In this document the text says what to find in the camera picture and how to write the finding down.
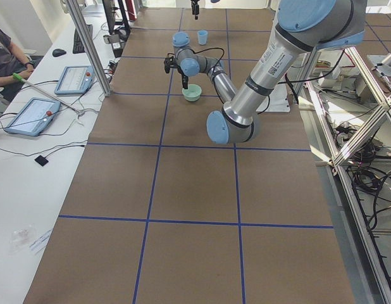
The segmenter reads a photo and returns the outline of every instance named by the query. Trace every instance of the tablet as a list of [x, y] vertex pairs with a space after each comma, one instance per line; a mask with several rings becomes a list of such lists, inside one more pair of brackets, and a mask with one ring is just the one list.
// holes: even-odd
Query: tablet
[[59, 111], [61, 103], [57, 100], [32, 98], [4, 128], [10, 134], [38, 136]]
[[91, 66], [66, 66], [55, 88], [56, 95], [80, 95], [90, 89], [94, 70]]

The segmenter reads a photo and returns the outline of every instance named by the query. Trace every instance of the bowl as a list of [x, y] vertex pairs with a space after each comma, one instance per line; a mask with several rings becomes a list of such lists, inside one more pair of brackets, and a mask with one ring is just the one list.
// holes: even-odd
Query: bowl
[[200, 98], [202, 89], [197, 84], [189, 84], [189, 88], [182, 89], [185, 100], [187, 101], [197, 101]]

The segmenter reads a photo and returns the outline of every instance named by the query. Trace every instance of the white desk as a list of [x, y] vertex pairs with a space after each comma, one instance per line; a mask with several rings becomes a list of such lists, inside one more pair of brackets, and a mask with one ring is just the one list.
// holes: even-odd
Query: white desk
[[[113, 60], [110, 45], [102, 39], [105, 30], [99, 33], [105, 17], [86, 18], [87, 23], [93, 24], [93, 37], [97, 52], [103, 67]], [[47, 80], [58, 80], [67, 65], [90, 65], [85, 53], [73, 54], [73, 33], [75, 26], [71, 21], [60, 35], [52, 48], [45, 55], [40, 65], [29, 78], [32, 83]], [[67, 54], [54, 58], [53, 49], [61, 48]], [[45, 84], [41, 87], [53, 93], [56, 84]], [[98, 83], [81, 99], [86, 108], [100, 110], [102, 91]], [[25, 89], [10, 104], [7, 113], [19, 112], [23, 105], [32, 97], [43, 97], [33, 89]], [[77, 97], [62, 98], [72, 103]], [[2, 118], [7, 125], [12, 115]], [[81, 117], [84, 125], [74, 123], [63, 136], [22, 137], [10, 135], [0, 130], [0, 148], [25, 154], [42, 151], [58, 144], [68, 144], [73, 141], [84, 141], [96, 121], [97, 115], [87, 112]], [[76, 118], [71, 110], [62, 111], [49, 127], [47, 134], [61, 134]], [[0, 304], [20, 304], [31, 285], [44, 250], [34, 255], [28, 247], [17, 253], [10, 253], [10, 238], [13, 231], [33, 225], [38, 238], [53, 228], [63, 200], [68, 192], [73, 175], [83, 154], [84, 149], [65, 148], [55, 152], [45, 167], [34, 161], [36, 156], [16, 156], [0, 151]]]

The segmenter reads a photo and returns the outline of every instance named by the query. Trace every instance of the computer mouse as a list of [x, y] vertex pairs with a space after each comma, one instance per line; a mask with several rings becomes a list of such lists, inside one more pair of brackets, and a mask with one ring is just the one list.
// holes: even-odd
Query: computer mouse
[[59, 56], [65, 55], [65, 54], [66, 54], [66, 51], [64, 49], [54, 49], [52, 52], [52, 56], [54, 56], [54, 57], [59, 57]]

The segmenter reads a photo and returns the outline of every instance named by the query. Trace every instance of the black keyboard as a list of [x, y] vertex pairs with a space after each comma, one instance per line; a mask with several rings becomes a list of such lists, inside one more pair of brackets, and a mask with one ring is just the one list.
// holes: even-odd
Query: black keyboard
[[[86, 24], [87, 29], [89, 30], [90, 37], [93, 36], [93, 24]], [[75, 29], [75, 35], [73, 36], [73, 54], [78, 54], [78, 53], [84, 53], [84, 46], [83, 42], [80, 39], [80, 36]]]

